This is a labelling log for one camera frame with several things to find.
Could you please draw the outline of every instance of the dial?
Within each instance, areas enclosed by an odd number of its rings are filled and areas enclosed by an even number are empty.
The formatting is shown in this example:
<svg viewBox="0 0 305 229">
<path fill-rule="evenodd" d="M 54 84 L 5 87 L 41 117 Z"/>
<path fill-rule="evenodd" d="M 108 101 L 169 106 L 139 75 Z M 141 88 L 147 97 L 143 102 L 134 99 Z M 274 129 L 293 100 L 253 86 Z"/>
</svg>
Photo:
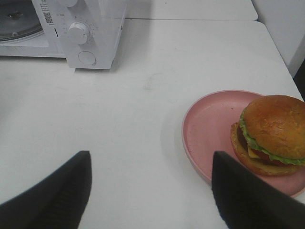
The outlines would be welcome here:
<svg viewBox="0 0 305 229">
<path fill-rule="evenodd" d="M 62 6 L 72 7 L 75 6 L 78 0 L 59 0 L 58 2 Z"/>
<path fill-rule="evenodd" d="M 74 22 L 68 29 L 68 36 L 76 44 L 85 44 L 89 39 L 90 31 L 86 25 Z"/>
</svg>

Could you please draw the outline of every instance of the microwave oven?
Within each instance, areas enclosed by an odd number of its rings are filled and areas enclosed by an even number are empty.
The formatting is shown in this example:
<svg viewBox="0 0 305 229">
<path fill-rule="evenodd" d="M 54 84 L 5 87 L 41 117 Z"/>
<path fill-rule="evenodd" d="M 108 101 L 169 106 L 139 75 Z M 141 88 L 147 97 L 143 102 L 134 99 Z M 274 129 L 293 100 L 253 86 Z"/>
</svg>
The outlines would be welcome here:
<svg viewBox="0 0 305 229">
<path fill-rule="evenodd" d="M 0 0 L 0 55 L 110 69 L 127 0 Z"/>
</svg>

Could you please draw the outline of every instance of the burger patty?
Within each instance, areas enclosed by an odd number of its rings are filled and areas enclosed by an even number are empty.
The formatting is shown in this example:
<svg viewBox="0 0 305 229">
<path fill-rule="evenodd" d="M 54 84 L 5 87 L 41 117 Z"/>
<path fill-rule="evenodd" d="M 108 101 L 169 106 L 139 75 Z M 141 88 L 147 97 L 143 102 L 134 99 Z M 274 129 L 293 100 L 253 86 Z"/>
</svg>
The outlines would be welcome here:
<svg viewBox="0 0 305 229">
<path fill-rule="evenodd" d="M 240 144 L 242 145 L 242 147 L 245 149 L 245 151 L 248 152 L 247 140 L 245 139 L 245 137 L 243 135 L 243 131 L 240 128 L 240 126 L 238 126 L 238 128 L 237 128 L 237 139 L 240 142 Z"/>
</svg>

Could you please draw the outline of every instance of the cheese slice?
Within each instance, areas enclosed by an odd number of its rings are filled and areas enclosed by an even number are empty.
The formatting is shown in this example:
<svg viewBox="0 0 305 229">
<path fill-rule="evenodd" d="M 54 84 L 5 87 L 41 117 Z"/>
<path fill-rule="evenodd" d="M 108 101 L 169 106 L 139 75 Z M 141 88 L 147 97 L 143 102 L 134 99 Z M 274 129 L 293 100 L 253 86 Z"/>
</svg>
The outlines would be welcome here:
<svg viewBox="0 0 305 229">
<path fill-rule="evenodd" d="M 250 158 L 260 159 L 260 157 L 257 154 L 255 154 L 249 146 L 248 146 L 248 154 Z"/>
</svg>

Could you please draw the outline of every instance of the white countertop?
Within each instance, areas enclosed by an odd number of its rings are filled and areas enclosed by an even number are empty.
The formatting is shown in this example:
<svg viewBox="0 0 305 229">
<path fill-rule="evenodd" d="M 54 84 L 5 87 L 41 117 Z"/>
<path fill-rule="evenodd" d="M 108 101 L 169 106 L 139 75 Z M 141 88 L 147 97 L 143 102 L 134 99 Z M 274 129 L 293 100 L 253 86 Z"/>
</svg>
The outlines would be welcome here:
<svg viewBox="0 0 305 229">
<path fill-rule="evenodd" d="M 251 0 L 129 0 L 127 18 L 254 21 Z"/>
<path fill-rule="evenodd" d="M 301 99 L 255 21 L 126 20 L 110 71 L 9 57 L 0 69 L 0 203 L 90 150 L 80 229 L 226 228 L 185 154 L 185 112 L 228 89 Z"/>
</svg>

